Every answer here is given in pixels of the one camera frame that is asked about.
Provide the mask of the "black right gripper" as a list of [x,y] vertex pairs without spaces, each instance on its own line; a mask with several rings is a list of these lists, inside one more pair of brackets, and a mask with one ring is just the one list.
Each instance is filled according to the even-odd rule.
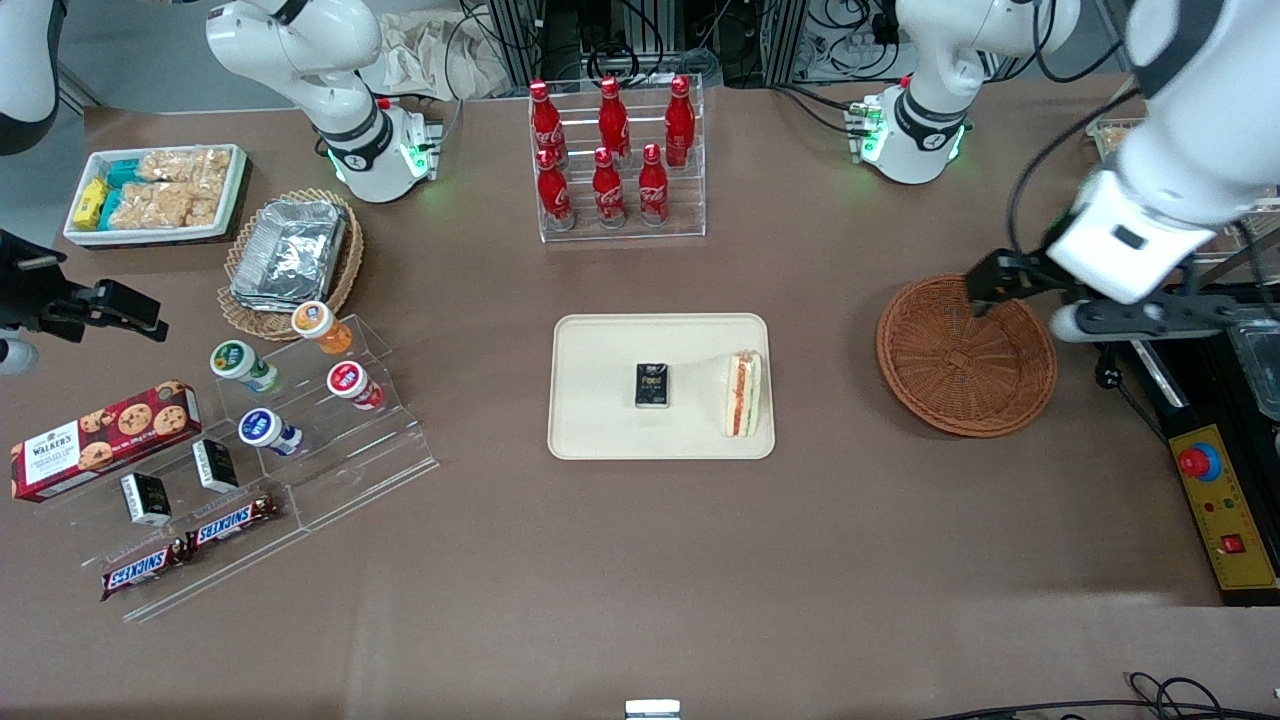
[[[26,328],[79,343],[87,327],[115,328],[163,343],[169,325],[160,320],[160,302],[118,281],[102,279],[92,291],[92,305],[70,307],[79,286],[65,278],[61,252],[1,232],[1,328]],[[63,309],[61,319],[49,309]]]

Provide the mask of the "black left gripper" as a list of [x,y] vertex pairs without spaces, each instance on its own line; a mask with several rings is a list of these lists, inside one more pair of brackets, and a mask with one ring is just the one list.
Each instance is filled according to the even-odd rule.
[[1091,291],[1073,274],[1047,256],[1043,249],[1033,252],[989,252],[965,275],[966,296],[972,297],[974,318],[983,318],[1005,299],[1030,299],[1057,292],[1064,304],[1091,297]]

